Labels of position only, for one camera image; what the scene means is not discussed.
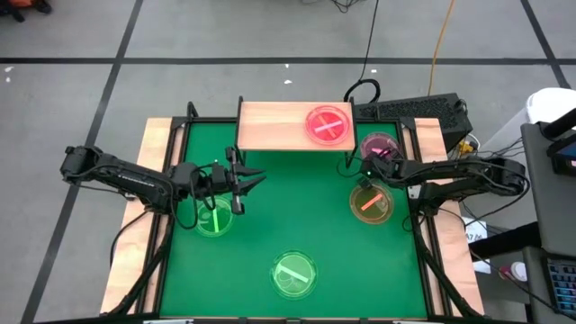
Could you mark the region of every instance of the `green petri dish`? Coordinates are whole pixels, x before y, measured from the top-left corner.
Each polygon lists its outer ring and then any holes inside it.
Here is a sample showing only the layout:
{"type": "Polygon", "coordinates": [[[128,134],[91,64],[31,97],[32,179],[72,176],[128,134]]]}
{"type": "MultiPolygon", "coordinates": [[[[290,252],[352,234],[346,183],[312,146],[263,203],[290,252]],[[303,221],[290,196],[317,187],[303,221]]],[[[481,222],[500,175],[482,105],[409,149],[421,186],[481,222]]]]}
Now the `green petri dish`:
{"type": "Polygon", "coordinates": [[[274,289],[289,300],[308,296],[318,280],[314,261],[299,251],[288,251],[277,257],[270,275],[274,289]]]}
{"type": "Polygon", "coordinates": [[[198,205],[198,233],[209,238],[220,237],[232,228],[234,214],[230,203],[220,197],[214,198],[216,208],[210,211],[203,202],[198,205]]]}

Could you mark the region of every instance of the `green mat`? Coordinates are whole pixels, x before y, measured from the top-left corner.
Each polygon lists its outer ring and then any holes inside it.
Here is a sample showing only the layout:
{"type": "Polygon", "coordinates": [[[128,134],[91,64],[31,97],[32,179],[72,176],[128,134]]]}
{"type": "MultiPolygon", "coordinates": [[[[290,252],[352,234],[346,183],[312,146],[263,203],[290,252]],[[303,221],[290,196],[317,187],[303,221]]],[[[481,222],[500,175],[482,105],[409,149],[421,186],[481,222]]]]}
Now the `green mat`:
{"type": "MultiPolygon", "coordinates": [[[[204,165],[217,158],[227,165],[224,148],[233,145],[235,129],[194,124],[185,160],[204,165]]],[[[358,141],[374,131],[396,138],[393,124],[369,123],[357,126],[358,141]]],[[[224,235],[176,226],[161,316],[425,318],[414,239],[401,227],[405,191],[391,189],[394,212],[384,224],[361,222],[349,206],[356,177],[336,172],[343,156],[248,152],[247,167],[265,169],[267,179],[243,199],[246,214],[234,216],[224,235]],[[271,280],[274,261],[294,250],[318,271],[313,290],[299,300],[283,297],[271,280]]],[[[191,224],[191,201],[177,213],[191,224]]]]}

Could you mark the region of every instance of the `black metal frame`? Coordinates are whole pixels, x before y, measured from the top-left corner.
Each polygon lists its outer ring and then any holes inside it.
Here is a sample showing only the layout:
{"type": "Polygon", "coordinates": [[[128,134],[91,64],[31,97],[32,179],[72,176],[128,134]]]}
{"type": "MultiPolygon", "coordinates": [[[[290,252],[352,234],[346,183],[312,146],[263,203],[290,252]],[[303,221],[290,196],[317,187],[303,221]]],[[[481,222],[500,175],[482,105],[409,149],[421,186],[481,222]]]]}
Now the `black metal frame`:
{"type": "MultiPolygon", "coordinates": [[[[424,162],[422,161],[422,155],[420,154],[420,145],[419,145],[419,141],[418,141],[418,136],[416,134],[416,122],[414,120],[414,118],[402,118],[401,119],[404,123],[404,125],[409,129],[409,133],[410,133],[410,141],[412,144],[412,151],[414,153],[414,159],[419,161],[419,162],[424,162]]],[[[415,217],[411,217],[412,219],[412,226],[418,226],[418,220],[415,217]]],[[[427,232],[428,232],[428,240],[430,243],[430,247],[434,256],[434,259],[436,260],[436,262],[438,262],[438,264],[440,265],[440,267],[444,270],[444,263],[442,262],[442,253],[440,252],[440,243],[438,241],[438,234],[436,232],[436,222],[434,220],[433,217],[427,218],[425,220],[426,223],[426,228],[427,228],[427,232]]],[[[418,233],[416,231],[413,231],[414,233],[414,240],[416,241],[416,236],[418,235],[418,233]]],[[[440,299],[442,300],[442,311],[444,312],[445,315],[447,316],[452,316],[452,303],[450,302],[450,298],[448,298],[448,293],[446,292],[446,290],[444,289],[444,287],[442,287],[442,285],[438,285],[438,288],[440,289],[440,299]]]]}
{"type": "MultiPolygon", "coordinates": [[[[238,120],[236,121],[237,126],[236,126],[236,138],[234,139],[234,149],[236,149],[236,151],[238,152],[238,154],[240,155],[240,162],[242,162],[242,164],[246,163],[246,151],[241,151],[239,146],[238,146],[238,135],[239,135],[239,130],[240,130],[240,116],[242,116],[241,111],[242,111],[242,103],[244,102],[244,98],[242,96],[240,96],[238,98],[238,112],[237,112],[237,116],[238,116],[238,120]]],[[[356,133],[356,108],[354,106],[354,97],[350,97],[350,100],[348,101],[351,105],[351,114],[352,114],[352,131],[354,132],[354,149],[352,150],[352,152],[350,154],[348,154],[348,152],[344,152],[344,160],[345,160],[345,165],[346,165],[346,169],[348,169],[350,167],[350,165],[352,165],[352,161],[354,161],[354,156],[356,155],[356,151],[358,150],[358,134],[356,133]]]]}
{"type": "MultiPolygon", "coordinates": [[[[187,116],[187,117],[175,117],[173,119],[172,122],[172,126],[170,128],[170,134],[169,134],[169,138],[168,138],[168,149],[166,150],[166,155],[165,155],[165,161],[164,161],[164,166],[167,167],[170,164],[170,161],[172,159],[172,153],[173,153],[173,146],[174,143],[176,141],[176,131],[179,127],[184,125],[184,137],[182,139],[182,146],[180,148],[180,157],[178,159],[178,162],[183,162],[184,161],[184,157],[186,154],[186,150],[188,147],[188,143],[189,143],[189,138],[190,138],[190,131],[191,128],[194,126],[195,123],[239,123],[239,112],[240,112],[240,107],[242,105],[243,102],[243,98],[240,97],[238,99],[238,118],[235,117],[192,117],[192,116],[187,116]]],[[[402,129],[403,129],[403,124],[401,122],[400,119],[380,119],[380,120],[375,120],[375,119],[357,119],[354,115],[354,132],[355,132],[355,147],[357,148],[357,134],[356,134],[356,125],[358,123],[391,123],[395,126],[396,129],[396,137],[399,140],[400,146],[403,147],[403,154],[406,155],[407,151],[406,151],[406,145],[405,145],[405,141],[404,141],[404,137],[403,137],[403,133],[402,133],[402,129]]],[[[412,141],[412,147],[414,149],[414,154],[415,157],[418,157],[419,159],[419,144],[418,144],[418,139],[416,136],[416,130],[412,127],[408,127],[409,129],[409,133],[410,133],[410,137],[411,137],[411,141],[412,141]]],[[[237,131],[236,131],[236,141],[235,141],[235,145],[238,144],[238,127],[237,127],[237,131]]],[[[356,153],[356,149],[354,150],[354,152],[351,154],[351,158],[350,161],[353,160],[353,156],[354,153],[356,153]]],[[[243,159],[246,159],[246,152],[242,152],[243,155],[243,159]]],[[[417,225],[416,221],[414,220],[414,218],[412,218],[412,221],[414,222],[413,225],[417,225]]],[[[153,228],[152,231],[150,232],[150,240],[148,241],[148,252],[154,251],[154,247],[156,246],[156,239],[158,238],[158,230],[159,230],[159,218],[157,221],[156,226],[154,226],[155,224],[153,224],[153,228]]],[[[438,253],[435,252],[435,258],[436,261],[441,265],[441,257],[439,255],[439,245],[438,245],[438,241],[437,241],[437,236],[430,236],[430,244],[432,247],[436,247],[436,250],[438,251],[438,253]]],[[[421,285],[422,285],[422,291],[423,291],[423,295],[424,295],[424,302],[425,302],[425,307],[426,307],[426,311],[427,311],[427,315],[431,315],[434,314],[434,304],[432,302],[432,294],[430,291],[430,285],[429,285],[429,278],[428,278],[428,270],[427,270],[427,266],[426,266],[426,262],[424,261],[424,258],[422,257],[421,253],[419,252],[417,246],[415,245],[415,249],[417,251],[417,258],[418,258],[418,270],[420,273],[420,280],[421,280],[421,285]]],[[[168,251],[166,252],[166,257],[164,258],[164,260],[162,261],[162,263],[160,264],[160,269],[159,269],[159,274],[158,274],[158,279],[157,279],[157,291],[155,294],[155,298],[154,298],[154,306],[153,306],[153,311],[155,313],[159,313],[160,312],[160,307],[161,307],[161,302],[162,302],[162,295],[164,292],[164,284],[166,281],[166,274],[167,274],[167,266],[168,266],[168,259],[170,256],[170,250],[168,247],[168,251]]],[[[445,305],[447,305],[447,310],[449,310],[449,305],[450,303],[447,302],[445,305]]]]}

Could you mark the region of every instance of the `gray floor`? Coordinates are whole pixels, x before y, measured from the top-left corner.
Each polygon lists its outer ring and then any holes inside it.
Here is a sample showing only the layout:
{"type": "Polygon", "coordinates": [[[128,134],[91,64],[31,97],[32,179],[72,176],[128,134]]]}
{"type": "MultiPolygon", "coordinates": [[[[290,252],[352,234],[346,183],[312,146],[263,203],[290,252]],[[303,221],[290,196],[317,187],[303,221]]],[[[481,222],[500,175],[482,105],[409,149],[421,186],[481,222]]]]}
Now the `gray floor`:
{"type": "MultiPolygon", "coordinates": [[[[111,79],[109,102],[101,103],[138,2],[51,3],[53,14],[25,11],[27,21],[21,24],[0,18],[0,314],[6,323],[23,317],[68,192],[58,171],[64,148],[85,143],[99,104],[106,109],[96,145],[133,161],[145,120],[184,114],[189,100],[203,116],[234,115],[239,95],[255,101],[339,101],[359,77],[361,64],[322,64],[322,59],[297,64],[302,61],[294,57],[361,58],[374,8],[372,0],[348,14],[328,0],[144,0],[126,58],[284,59],[274,64],[235,64],[234,59],[227,64],[123,64],[111,79]],[[41,64],[47,61],[36,58],[61,59],[41,64]],[[70,64],[71,58],[94,64],[70,64]]],[[[371,58],[431,58],[448,4],[382,0],[371,58]]],[[[530,4],[555,56],[576,59],[576,2],[530,4]]],[[[489,139],[533,92],[558,86],[519,0],[458,0],[440,57],[535,59],[534,65],[494,60],[437,67],[434,93],[456,92],[467,101],[480,141],[489,139]]],[[[414,63],[367,67],[366,74],[382,85],[381,100],[426,95],[429,66],[414,63]]],[[[561,68],[576,85],[576,67],[561,68]]],[[[363,103],[371,95],[371,89],[361,88],[355,98],[363,103]]],[[[32,303],[28,315],[62,320],[98,314],[108,248],[123,208],[117,196],[80,191],[58,253],[47,258],[48,265],[54,263],[44,267],[51,271],[40,305],[32,303]]],[[[496,317],[518,315],[512,308],[501,310],[490,296],[484,301],[496,317]]]]}

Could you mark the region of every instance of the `wooden platform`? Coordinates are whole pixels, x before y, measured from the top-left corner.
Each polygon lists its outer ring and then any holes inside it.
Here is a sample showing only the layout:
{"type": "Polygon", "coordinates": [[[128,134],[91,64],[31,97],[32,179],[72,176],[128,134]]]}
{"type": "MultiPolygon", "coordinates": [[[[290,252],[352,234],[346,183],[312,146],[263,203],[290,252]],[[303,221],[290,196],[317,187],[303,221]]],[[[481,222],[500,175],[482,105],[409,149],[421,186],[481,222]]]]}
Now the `wooden platform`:
{"type": "Polygon", "coordinates": [[[238,126],[240,150],[352,151],[355,128],[351,103],[243,102],[238,126]],[[306,117],[320,106],[336,107],[349,120],[346,138],[335,145],[322,145],[306,133],[306,117]]]}

